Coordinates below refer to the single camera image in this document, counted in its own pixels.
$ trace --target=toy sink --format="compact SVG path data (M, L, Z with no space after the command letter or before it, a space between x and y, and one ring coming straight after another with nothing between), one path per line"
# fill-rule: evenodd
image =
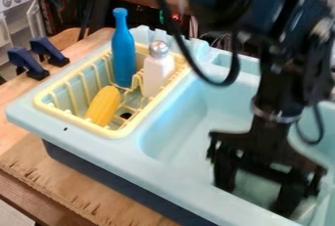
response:
M138 44L165 40L175 53L177 70L158 96L143 99L139 70L130 88L119 88L124 102L108 127L84 120L91 97L104 85L113 84L109 57L105 57L110 44L106 44L12 103L6 110L8 119L40 136L52 158L182 225L335 225L331 212L335 208L334 104L321 106L327 135L319 146L307 147L294 129L290 133L292 145L324 165L328 174L317 200L304 201L293 220L283 218L266 210L279 187L239 172L238 187L228 194L213 186L212 167L206 160L210 130L239 132L250 127L258 61L241 56L242 72L236 83L216 88L190 71L164 31L140 26L132 33ZM217 79L226 76L229 53L211 49L200 40L187 45L206 74ZM145 54L145 46L138 45L137 60ZM130 119L122 118L122 113L130 113ZM302 125L309 135L315 133L309 111Z

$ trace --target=cable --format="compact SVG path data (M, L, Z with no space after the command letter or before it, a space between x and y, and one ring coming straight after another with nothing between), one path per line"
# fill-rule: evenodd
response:
M160 5L163 15L165 16L165 20L167 22L167 27L170 29L171 33L174 36L174 39L176 40L179 49L181 50L182 54L184 55L187 63L191 66L191 68L198 74L200 78L205 80L206 82L210 83L214 86L221 86L226 87L234 83L238 77L238 74L240 72L240 62L238 60L238 52L237 52L237 32L233 32L232 39L233 39L233 51L232 51L232 62L231 67L228 76L222 81L222 82L216 82L212 81L211 79L207 78L202 71L198 68L198 66L195 64L189 50L187 49L184 41L181 38L181 32L179 30L179 27L177 23L175 23L175 20L171 18L171 11L168 7L168 3L166 0L157 0L158 4Z
M311 146L315 146L315 145L319 144L319 142L321 142L321 140L324 137L324 123L323 123L321 112L318 108L318 105L317 104L313 105L312 109L314 111L316 126L317 126L318 131L319 131L319 136L318 136L317 140L315 140L315 141L310 140L307 136L304 135L304 133L302 132L302 130L299 126L299 121L296 122L296 129L297 129L297 132L298 132L298 135L299 135L300 139L302 141L304 141L304 143L306 143L308 145L311 145Z

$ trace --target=yellow dish rack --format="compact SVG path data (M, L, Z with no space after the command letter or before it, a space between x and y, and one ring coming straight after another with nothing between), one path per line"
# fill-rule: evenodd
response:
M167 86L162 87L160 93L155 97L144 97L142 94L143 61L148 54L147 45L136 43L137 72L132 76L130 88L123 88L114 83L113 55L111 50L108 49L37 93L33 103L38 109L52 116L73 123L102 137L111 139L125 137L190 72L190 68L183 57L171 52L174 57L175 71ZM120 104L111 123L102 127L83 117L94 96L107 85L118 88Z

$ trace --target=sink basin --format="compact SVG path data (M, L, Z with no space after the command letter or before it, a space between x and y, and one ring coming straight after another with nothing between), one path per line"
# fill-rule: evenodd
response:
M143 26L133 30L137 42L147 44L154 39L153 31L148 36L143 35L145 32L148 32L148 28ZM100 51L106 50L108 46L110 45L102 46ZM94 52L88 59L97 54L99 51ZM208 48L204 55L206 59L199 64L206 74L217 80L225 77L230 54ZM208 133L213 129L235 132L249 129L253 117L250 101L259 83L257 60L241 57L243 72L228 88L210 86L193 73L188 73L131 133L113 139L44 113L32 102L36 93L84 63L85 60L82 60L64 69L20 97L6 110L10 121L43 139L52 158L119 191L132 184L134 189L137 187L136 189L145 191L132 192L136 199L139 194L144 194L144 199L140 202L182 225L309 225L316 203L314 199L302 204L300 214L295 215L296 221L265 209L278 193L279 187L275 183L239 171L234 194L228 194L213 186L213 167L206 160L206 151L210 144ZM335 113L334 105L322 105L322 113L325 113L326 121L330 122ZM307 111L302 125L312 136L310 123L313 121ZM291 131L290 139L300 152L330 169L332 162L326 158L333 158L335 152L324 153L326 147L330 147L332 138L331 125L327 125L327 128L329 132L320 148L304 146L294 130ZM330 169L327 178L332 177L332 174ZM322 189L322 196L316 206L317 211L321 211L321 217L315 219L312 226L333 225L322 221L326 217L322 212L332 208L330 201L333 200L329 198L335 195L331 195L331 187L329 185ZM160 200L156 204L149 204L150 196ZM173 213L168 213L165 207L162 208L163 203L168 203L168 207L173 204Z

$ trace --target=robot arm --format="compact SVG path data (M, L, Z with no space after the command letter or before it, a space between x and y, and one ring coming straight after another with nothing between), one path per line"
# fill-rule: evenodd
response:
M227 192L235 186L241 168L281 184L273 212L290 216L303 196L315 195L325 169L306 158L288 142L296 123L302 141L318 144L324 126L318 102L330 99L334 80L330 62L334 43L334 17L319 0L190 0L193 15L212 30L232 32L232 64L221 82L207 79L194 64L165 0L157 0L166 16L167 26L181 52L196 73L207 82L229 86L239 73L236 40L243 31L262 41L261 83L252 101L254 119L246 133L211 131L208 158L212 161L215 185ZM308 139L298 121L305 107L312 107L319 137ZM288 173L271 167L279 163L290 167ZM313 174L310 181L306 178Z
M254 99L257 114L279 123L292 122L299 119L305 106L330 98L334 86L330 72L334 19L325 3L190 0L190 7L199 23L212 30L244 31L262 40L262 80ZM234 77L225 85L231 84L239 71L234 55Z

